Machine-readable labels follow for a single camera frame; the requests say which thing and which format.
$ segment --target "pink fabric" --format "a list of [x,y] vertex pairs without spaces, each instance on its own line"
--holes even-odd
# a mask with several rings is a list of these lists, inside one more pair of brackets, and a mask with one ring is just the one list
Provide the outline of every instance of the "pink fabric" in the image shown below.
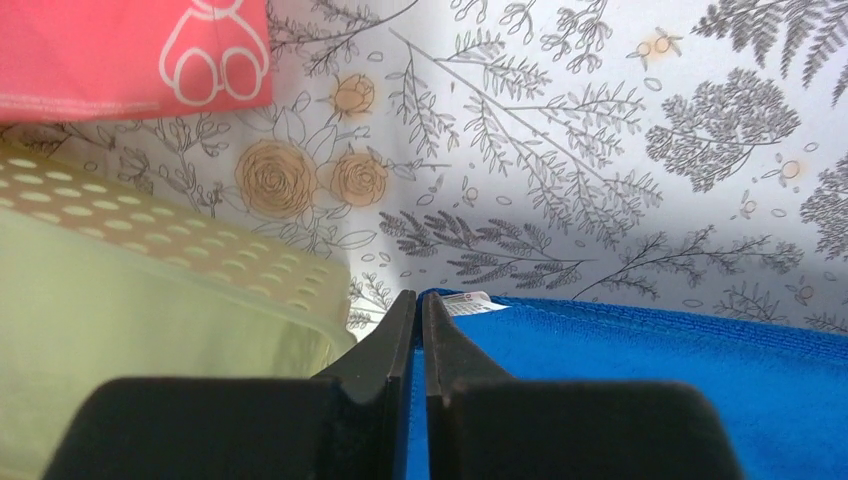
[[264,0],[2,0],[0,122],[271,103]]

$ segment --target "yellow plastic basket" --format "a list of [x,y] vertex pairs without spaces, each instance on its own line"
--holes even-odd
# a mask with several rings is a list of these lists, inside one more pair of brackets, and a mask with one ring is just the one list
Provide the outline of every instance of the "yellow plastic basket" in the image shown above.
[[0,479],[35,478],[121,376],[307,377],[355,343],[349,273],[0,149]]

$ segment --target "orange flower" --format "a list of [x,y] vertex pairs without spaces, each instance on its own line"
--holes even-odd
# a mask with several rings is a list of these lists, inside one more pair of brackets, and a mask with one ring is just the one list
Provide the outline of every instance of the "orange flower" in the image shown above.
[[351,75],[339,84],[333,104],[340,115],[365,113],[374,103],[374,82],[365,75]]
[[306,153],[290,143],[267,140],[242,154],[236,184],[245,206],[273,218],[302,213],[318,189],[315,163]]
[[318,181],[337,199],[354,207],[367,207],[386,193],[389,173],[367,153],[349,153],[337,162],[328,162],[318,171]]

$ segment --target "white patterned fabric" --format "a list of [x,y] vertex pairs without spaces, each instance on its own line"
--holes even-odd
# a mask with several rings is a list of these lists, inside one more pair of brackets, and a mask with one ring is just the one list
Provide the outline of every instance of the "white patterned fabric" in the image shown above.
[[0,137],[348,263],[360,337],[428,287],[848,333],[848,2],[268,10],[271,107]]

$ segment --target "white clothing tag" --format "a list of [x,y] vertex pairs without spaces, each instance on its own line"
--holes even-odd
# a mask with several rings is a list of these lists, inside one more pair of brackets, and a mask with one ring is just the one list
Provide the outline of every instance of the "white clothing tag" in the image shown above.
[[476,313],[494,312],[509,308],[505,305],[493,303],[486,292],[458,293],[442,297],[445,308],[453,317],[460,315],[474,315]]

